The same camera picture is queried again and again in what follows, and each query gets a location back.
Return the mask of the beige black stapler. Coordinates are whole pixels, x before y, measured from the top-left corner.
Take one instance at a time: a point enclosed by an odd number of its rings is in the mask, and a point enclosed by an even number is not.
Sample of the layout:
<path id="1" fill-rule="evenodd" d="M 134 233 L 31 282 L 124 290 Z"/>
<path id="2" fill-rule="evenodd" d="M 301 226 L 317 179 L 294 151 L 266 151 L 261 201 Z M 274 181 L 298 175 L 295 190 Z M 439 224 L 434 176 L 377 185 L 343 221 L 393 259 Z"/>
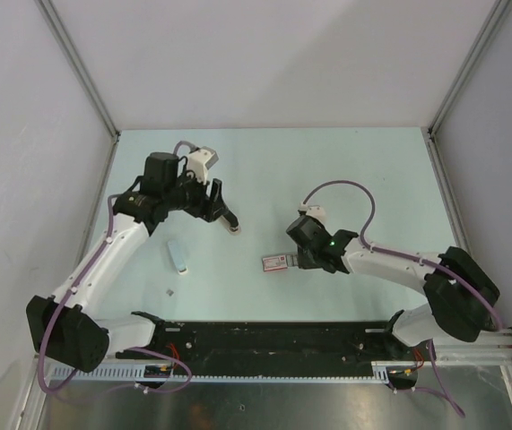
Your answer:
<path id="1" fill-rule="evenodd" d="M 220 216 L 219 222 L 224 226 L 225 230 L 231 235 L 238 235 L 241 232 L 239 219 L 231 211 Z"/>

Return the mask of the red staple box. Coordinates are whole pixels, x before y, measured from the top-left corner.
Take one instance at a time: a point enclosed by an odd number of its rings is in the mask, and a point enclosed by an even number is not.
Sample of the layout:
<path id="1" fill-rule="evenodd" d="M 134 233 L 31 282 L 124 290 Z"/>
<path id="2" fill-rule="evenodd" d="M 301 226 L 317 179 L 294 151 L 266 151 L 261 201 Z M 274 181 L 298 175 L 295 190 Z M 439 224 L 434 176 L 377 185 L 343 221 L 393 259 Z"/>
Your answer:
<path id="1" fill-rule="evenodd" d="M 298 256 L 296 254 L 277 254 L 266 256 L 262 259 L 263 271 L 284 271 L 298 267 Z"/>

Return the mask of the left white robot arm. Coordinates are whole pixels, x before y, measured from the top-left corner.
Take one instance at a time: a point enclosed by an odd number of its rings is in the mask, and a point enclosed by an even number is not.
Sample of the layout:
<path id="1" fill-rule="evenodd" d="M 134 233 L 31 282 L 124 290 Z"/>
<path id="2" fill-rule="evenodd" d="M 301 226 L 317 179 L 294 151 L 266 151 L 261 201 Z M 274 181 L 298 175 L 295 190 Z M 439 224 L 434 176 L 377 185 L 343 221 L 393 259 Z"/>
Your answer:
<path id="1" fill-rule="evenodd" d="M 89 373 L 111 354 L 137 348 L 160 356 L 167 337 L 156 330 L 156 317 L 132 312 L 116 319 L 97 317 L 113 282 L 135 251 L 170 213 L 183 211 L 212 223 L 224 220 L 231 232 L 239 221 L 222 197 L 222 182 L 209 179 L 215 150 L 200 147 L 179 157 L 153 152 L 143 173 L 120 194 L 108 198 L 108 225 L 100 241 L 49 297 L 33 297 L 26 307 L 39 360 L 51 358 Z"/>

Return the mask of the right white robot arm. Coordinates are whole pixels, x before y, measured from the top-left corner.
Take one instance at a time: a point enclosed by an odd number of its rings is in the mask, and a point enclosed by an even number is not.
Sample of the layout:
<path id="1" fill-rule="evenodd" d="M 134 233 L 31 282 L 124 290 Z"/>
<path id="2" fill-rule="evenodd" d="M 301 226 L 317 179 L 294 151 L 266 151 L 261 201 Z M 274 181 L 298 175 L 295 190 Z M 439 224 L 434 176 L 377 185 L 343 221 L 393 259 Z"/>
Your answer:
<path id="1" fill-rule="evenodd" d="M 494 306 L 499 289 L 465 250 L 409 254 L 368 242 L 362 232 L 340 229 L 330 234 L 320 206 L 301 205 L 286 230 L 297 249 L 267 255 L 265 272 L 289 268 L 368 275 L 409 288 L 424 296 L 423 305 L 396 312 L 386 324 L 382 348 L 403 359 L 415 346 L 440 335 L 472 343 L 484 331 L 502 327 Z"/>

